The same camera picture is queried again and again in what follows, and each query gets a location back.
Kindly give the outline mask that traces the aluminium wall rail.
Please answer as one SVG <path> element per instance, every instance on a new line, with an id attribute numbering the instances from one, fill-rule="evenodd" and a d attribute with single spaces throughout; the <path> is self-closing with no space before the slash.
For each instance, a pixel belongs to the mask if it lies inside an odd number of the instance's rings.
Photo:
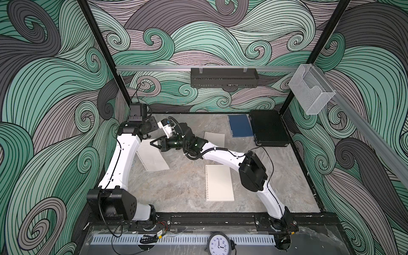
<path id="1" fill-rule="evenodd" d="M 189 72 L 191 69 L 256 69 L 258 72 L 295 72 L 296 66 L 214 66 L 214 65 L 117 65 L 118 72 Z"/>

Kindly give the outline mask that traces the right side aluminium rail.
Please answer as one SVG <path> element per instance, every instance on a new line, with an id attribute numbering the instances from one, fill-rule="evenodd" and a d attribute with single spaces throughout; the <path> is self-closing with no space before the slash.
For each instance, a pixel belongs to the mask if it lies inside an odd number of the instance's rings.
<path id="1" fill-rule="evenodd" d="M 374 124 L 375 117 L 385 111 L 385 104 L 380 103 L 379 95 L 359 90 L 357 84 L 351 78 L 339 71 L 324 73 L 320 68 L 314 67 L 318 79 L 322 80 L 323 86 L 335 92 L 332 99 L 347 115 L 354 127 L 365 137 L 376 154 L 392 170 L 393 174 L 405 186 L 408 185 L 408 157 L 402 151 L 398 142 L 389 145 L 387 139 L 378 131 L 384 128 L 386 131 L 396 132 L 399 127 L 392 121 L 381 120 L 378 125 Z"/>

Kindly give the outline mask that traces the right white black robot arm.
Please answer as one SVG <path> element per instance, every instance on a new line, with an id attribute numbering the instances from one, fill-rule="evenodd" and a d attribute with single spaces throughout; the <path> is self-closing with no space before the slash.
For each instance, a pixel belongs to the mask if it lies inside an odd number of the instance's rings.
<path id="1" fill-rule="evenodd" d="M 183 150 L 190 160 L 207 159 L 227 166 L 239 173 L 241 185 L 257 194 L 271 218 L 273 228 L 284 233 L 297 232 L 293 215 L 285 207 L 272 189 L 267 170 L 253 151 L 237 153 L 218 147 L 206 139 L 186 135 L 162 136 L 150 142 L 161 152 L 171 149 Z"/>

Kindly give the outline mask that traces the blue cover notebook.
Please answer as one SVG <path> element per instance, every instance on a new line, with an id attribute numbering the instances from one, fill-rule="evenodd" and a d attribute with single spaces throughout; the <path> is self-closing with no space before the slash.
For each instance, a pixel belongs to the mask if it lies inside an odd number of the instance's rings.
<path id="1" fill-rule="evenodd" d="M 228 123 L 233 138 L 252 137 L 253 131 L 249 118 L 245 114 L 228 115 Z"/>

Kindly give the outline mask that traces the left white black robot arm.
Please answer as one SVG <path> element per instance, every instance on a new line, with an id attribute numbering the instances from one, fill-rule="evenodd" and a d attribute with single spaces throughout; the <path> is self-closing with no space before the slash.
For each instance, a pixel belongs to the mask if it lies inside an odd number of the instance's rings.
<path id="1" fill-rule="evenodd" d="M 108 169 L 97 187 L 87 193 L 88 205 L 98 220 L 156 223 L 154 206 L 139 203 L 128 192 L 128 182 L 132 162 L 142 139 L 157 129 L 155 118 L 120 124 Z"/>

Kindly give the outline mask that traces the clear acrylic wall holder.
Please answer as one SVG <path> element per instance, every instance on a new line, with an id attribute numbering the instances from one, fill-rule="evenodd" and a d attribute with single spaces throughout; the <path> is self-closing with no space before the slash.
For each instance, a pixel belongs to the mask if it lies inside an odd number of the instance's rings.
<path id="1" fill-rule="evenodd" d="M 325 73 L 313 64 L 301 64 L 289 87 L 307 115 L 319 114 L 336 94 Z"/>

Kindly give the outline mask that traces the black wall-mounted tray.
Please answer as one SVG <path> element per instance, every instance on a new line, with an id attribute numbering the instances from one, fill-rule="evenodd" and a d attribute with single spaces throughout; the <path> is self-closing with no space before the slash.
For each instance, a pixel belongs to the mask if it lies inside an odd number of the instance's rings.
<path id="1" fill-rule="evenodd" d="M 254 68 L 192 68 L 193 88 L 255 88 L 259 74 Z"/>

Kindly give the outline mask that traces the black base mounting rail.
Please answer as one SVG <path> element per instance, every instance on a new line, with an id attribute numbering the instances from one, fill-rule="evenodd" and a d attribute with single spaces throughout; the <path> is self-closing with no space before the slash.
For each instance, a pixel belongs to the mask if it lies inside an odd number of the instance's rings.
<path id="1" fill-rule="evenodd" d="M 163 212 L 146 221 L 123 220 L 117 218 L 106 221 L 108 226 L 122 224 L 125 230 L 139 233 L 152 233 L 166 230 L 181 233 L 192 230 L 218 230 L 222 228 L 244 228 L 250 232 L 267 232 L 269 234 L 289 234 L 299 231 L 300 227 L 339 225 L 340 220 L 335 213 L 290 213 L 283 220 L 274 220 L 266 212 Z"/>

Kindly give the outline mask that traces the round analog clock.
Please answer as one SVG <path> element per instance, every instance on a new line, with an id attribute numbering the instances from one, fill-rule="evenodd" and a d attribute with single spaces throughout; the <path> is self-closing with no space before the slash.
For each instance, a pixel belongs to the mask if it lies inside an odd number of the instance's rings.
<path id="1" fill-rule="evenodd" d="M 207 241 L 206 251 L 209 255 L 230 255 L 232 242 L 226 234 L 214 232 Z"/>

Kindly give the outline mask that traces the black hard case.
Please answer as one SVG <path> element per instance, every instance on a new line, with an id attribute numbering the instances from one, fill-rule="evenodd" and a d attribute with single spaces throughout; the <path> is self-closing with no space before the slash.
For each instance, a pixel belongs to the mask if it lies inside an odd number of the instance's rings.
<path id="1" fill-rule="evenodd" d="M 276 110 L 251 110 L 249 114 L 254 142 L 261 147 L 287 147 L 288 133 Z"/>

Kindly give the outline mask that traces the torn lined notebook page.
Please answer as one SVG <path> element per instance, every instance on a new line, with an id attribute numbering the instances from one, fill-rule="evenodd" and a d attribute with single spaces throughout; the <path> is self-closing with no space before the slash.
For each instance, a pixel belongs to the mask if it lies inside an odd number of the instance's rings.
<path id="1" fill-rule="evenodd" d="M 143 140 L 136 153 L 147 172 L 169 170 L 169 166 L 162 157 L 159 149 L 151 146 L 152 139 Z"/>

